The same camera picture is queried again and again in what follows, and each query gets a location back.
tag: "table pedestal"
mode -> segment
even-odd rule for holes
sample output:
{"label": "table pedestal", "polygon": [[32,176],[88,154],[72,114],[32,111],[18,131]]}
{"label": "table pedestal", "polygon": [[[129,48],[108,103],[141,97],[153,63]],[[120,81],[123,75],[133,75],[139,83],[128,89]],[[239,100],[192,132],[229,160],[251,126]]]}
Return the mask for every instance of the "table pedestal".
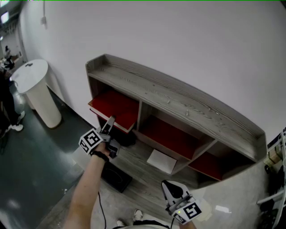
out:
{"label": "table pedestal", "polygon": [[29,107],[30,107],[32,110],[34,110],[35,108],[33,107],[33,105],[32,105],[32,103],[31,103],[31,101],[29,100],[28,96],[27,96],[26,94],[23,94],[23,96],[24,96],[24,98],[25,98],[27,104],[29,105]]}
{"label": "table pedestal", "polygon": [[49,128],[55,128],[60,124],[62,116],[50,95],[45,78],[27,91],[26,95]]}

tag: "person's arm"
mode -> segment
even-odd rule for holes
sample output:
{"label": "person's arm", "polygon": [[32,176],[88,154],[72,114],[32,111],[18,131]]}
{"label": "person's arm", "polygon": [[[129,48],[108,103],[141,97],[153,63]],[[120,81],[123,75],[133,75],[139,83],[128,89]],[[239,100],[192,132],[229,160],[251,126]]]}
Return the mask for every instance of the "person's arm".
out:
{"label": "person's arm", "polygon": [[192,221],[190,221],[189,223],[185,225],[182,225],[182,224],[179,224],[179,225],[180,225],[180,229],[197,229],[195,224],[193,224]]}
{"label": "person's arm", "polygon": [[[109,155],[103,142],[97,146],[96,151]],[[91,214],[97,199],[104,163],[102,158],[91,156],[88,167],[73,194],[64,229],[90,229]]]}

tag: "white sneaker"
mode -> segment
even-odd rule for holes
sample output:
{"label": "white sneaker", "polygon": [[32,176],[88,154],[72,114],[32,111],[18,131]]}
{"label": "white sneaker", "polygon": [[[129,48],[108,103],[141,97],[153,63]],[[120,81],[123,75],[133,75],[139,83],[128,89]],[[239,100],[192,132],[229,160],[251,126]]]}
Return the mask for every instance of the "white sneaker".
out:
{"label": "white sneaker", "polygon": [[18,125],[10,125],[10,126],[8,127],[9,130],[12,129],[12,130],[15,130],[15,131],[21,131],[23,128],[24,128],[24,127],[23,127],[23,125],[21,125],[21,124],[18,124]]}
{"label": "white sneaker", "polygon": [[117,227],[126,227],[126,224],[123,223],[121,220],[117,220]]}
{"label": "white sneaker", "polygon": [[142,221],[142,219],[143,219],[142,211],[136,209],[135,212],[134,212],[133,221]]}
{"label": "white sneaker", "polygon": [[21,112],[21,114],[18,117],[17,123],[19,123],[24,118],[25,114],[26,113],[24,111]]}

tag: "gray floor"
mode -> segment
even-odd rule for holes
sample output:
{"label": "gray floor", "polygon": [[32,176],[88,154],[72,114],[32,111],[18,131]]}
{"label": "gray floor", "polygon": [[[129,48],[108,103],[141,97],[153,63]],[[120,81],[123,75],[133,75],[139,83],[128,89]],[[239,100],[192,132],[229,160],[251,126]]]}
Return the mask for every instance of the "gray floor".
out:
{"label": "gray floor", "polygon": [[[194,224],[197,229],[257,228],[261,212],[256,202],[267,196],[266,186],[267,175],[264,171],[264,164],[260,162],[231,179],[206,188],[191,190],[195,199],[200,201],[203,211],[203,214],[194,220]],[[37,229],[62,228],[74,189],[75,185],[57,203]],[[116,226],[117,219],[122,219],[128,225],[131,225],[134,210],[139,208],[144,211],[144,207],[137,204],[136,200],[129,201],[123,194],[114,190],[104,181],[101,181],[100,193],[108,229]],[[170,225],[171,220],[172,218],[169,217],[161,223]],[[91,229],[103,228],[103,215],[97,200],[93,208]]]}
{"label": "gray floor", "polygon": [[71,154],[90,126],[53,96],[63,122],[49,129],[14,86],[10,90],[16,111],[26,116],[24,129],[8,133],[0,155],[0,220],[7,229],[33,229],[81,175]]}

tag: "black cable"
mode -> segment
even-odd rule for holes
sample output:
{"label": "black cable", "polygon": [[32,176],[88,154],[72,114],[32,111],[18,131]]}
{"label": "black cable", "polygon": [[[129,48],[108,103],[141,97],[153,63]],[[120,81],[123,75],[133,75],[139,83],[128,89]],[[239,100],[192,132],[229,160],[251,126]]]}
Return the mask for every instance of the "black cable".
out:
{"label": "black cable", "polygon": [[99,197],[99,204],[100,204],[100,207],[101,207],[101,210],[102,210],[102,214],[103,214],[103,218],[104,218],[104,229],[106,229],[106,219],[105,219],[105,215],[104,215],[103,208],[102,208],[102,205],[101,205],[101,199],[100,199],[99,192],[98,192],[98,197]]}
{"label": "black cable", "polygon": [[173,220],[172,220],[172,223],[171,223],[171,228],[170,228],[170,229],[172,229],[172,226],[173,226],[173,222],[174,222],[174,219],[175,219],[175,218],[173,218]]}

